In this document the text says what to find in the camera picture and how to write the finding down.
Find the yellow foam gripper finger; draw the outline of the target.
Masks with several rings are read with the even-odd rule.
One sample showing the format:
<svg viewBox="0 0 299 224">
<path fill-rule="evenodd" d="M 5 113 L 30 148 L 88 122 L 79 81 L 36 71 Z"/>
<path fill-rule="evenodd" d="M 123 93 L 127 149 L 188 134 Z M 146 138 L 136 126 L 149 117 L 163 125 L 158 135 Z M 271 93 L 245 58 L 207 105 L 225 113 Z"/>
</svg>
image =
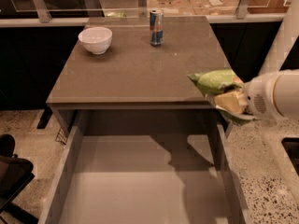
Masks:
<svg viewBox="0 0 299 224">
<path fill-rule="evenodd" d="M 242 91 L 229 91 L 214 97 L 216 106 L 229 112 L 242 114 L 248 106 L 245 94 Z"/>
</svg>

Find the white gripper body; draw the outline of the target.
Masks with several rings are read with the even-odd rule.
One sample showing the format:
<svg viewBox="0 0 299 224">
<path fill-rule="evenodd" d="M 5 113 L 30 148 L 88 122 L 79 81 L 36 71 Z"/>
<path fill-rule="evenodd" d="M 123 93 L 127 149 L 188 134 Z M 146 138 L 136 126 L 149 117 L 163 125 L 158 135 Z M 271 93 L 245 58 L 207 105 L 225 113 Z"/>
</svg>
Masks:
<svg viewBox="0 0 299 224">
<path fill-rule="evenodd" d="M 245 84 L 249 112 L 256 119 L 282 119 L 274 99 L 275 87 L 280 74 L 267 73 Z"/>
</svg>

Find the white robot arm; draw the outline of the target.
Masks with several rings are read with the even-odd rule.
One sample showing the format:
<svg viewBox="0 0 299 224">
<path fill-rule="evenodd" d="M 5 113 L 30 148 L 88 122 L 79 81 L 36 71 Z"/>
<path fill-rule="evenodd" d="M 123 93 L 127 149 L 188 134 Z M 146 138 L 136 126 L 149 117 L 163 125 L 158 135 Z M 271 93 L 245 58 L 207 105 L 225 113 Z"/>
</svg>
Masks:
<svg viewBox="0 0 299 224">
<path fill-rule="evenodd" d="M 213 103 L 241 119 L 299 119 L 299 70 L 257 76 L 239 91 L 215 96 Z"/>
</svg>

